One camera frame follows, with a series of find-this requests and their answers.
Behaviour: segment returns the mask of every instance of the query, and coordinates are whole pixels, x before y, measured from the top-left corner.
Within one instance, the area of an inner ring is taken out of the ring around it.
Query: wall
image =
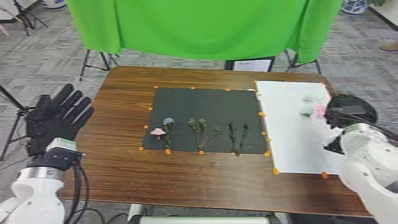
[[[37,0],[17,0],[22,7],[28,7],[35,3],[35,1]],[[12,0],[0,0],[0,7],[5,8],[14,15],[17,15],[17,10],[15,10]],[[10,19],[12,19],[12,17],[8,15],[8,13],[3,12],[3,10],[0,10],[0,20],[10,20]]]
[[[372,9],[398,26],[398,0],[388,0],[383,6],[372,7]]]

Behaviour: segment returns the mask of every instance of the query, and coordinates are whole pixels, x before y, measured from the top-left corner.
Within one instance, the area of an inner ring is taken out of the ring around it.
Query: pink flower
[[[326,107],[321,104],[314,104],[314,115],[316,117],[323,117],[326,113]]]
[[[163,132],[161,128],[152,129],[150,135],[156,136],[156,139],[159,140],[159,136],[165,135],[165,132]]]

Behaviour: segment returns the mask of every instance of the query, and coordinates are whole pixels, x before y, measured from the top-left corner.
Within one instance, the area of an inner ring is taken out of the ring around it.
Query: white paper
[[[257,81],[273,165],[280,173],[339,173],[344,156],[323,146],[339,134],[324,119],[300,115],[314,104],[326,106],[330,96],[321,83]]]
[[[271,62],[269,59],[234,61],[232,70],[234,71],[268,72],[269,62]]]

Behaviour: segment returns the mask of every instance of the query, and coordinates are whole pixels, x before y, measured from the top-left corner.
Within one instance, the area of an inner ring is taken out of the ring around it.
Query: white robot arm
[[[385,187],[398,181],[398,148],[364,123],[344,128],[340,148],[346,155],[340,181],[360,197],[378,224],[396,224],[398,194]]]
[[[46,155],[38,163],[30,162],[12,183],[15,197],[0,204],[3,224],[63,224],[63,204],[56,191],[63,187],[63,171],[79,160],[74,142],[54,138]]]

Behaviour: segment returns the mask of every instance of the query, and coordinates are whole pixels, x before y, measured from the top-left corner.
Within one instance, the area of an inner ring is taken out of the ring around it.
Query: gray carpet
[[[8,89],[24,105],[33,105],[42,93],[54,93],[65,83],[74,83],[77,89],[93,97],[106,77],[106,72],[88,69],[85,80],[77,82],[85,49],[70,22],[67,9],[46,10],[40,6],[33,14],[49,27],[38,28],[31,36],[24,36],[21,24],[3,24],[10,37],[0,33],[0,84]],[[398,39],[398,33],[371,13],[360,16],[339,14],[328,34],[328,40],[317,57],[323,75],[337,91],[351,93],[372,104],[380,113],[380,124],[398,131],[392,120],[398,117],[398,52],[378,50],[378,44]],[[97,54],[92,53],[90,63],[101,66]],[[173,68],[221,69],[223,61],[188,60],[136,51],[122,51],[117,59],[120,65],[157,66]],[[273,71],[284,71],[285,57],[276,57]],[[294,72],[316,72],[314,65],[305,65]],[[0,143],[5,142],[15,109],[0,99]],[[24,158],[22,142],[10,147],[5,162],[0,162],[0,201],[10,197],[10,183],[24,162],[1,168]],[[92,203],[106,217],[127,211],[127,205]],[[257,212],[221,211],[211,209],[172,208],[149,206],[154,215],[262,215]],[[88,215],[83,223],[97,223]]]

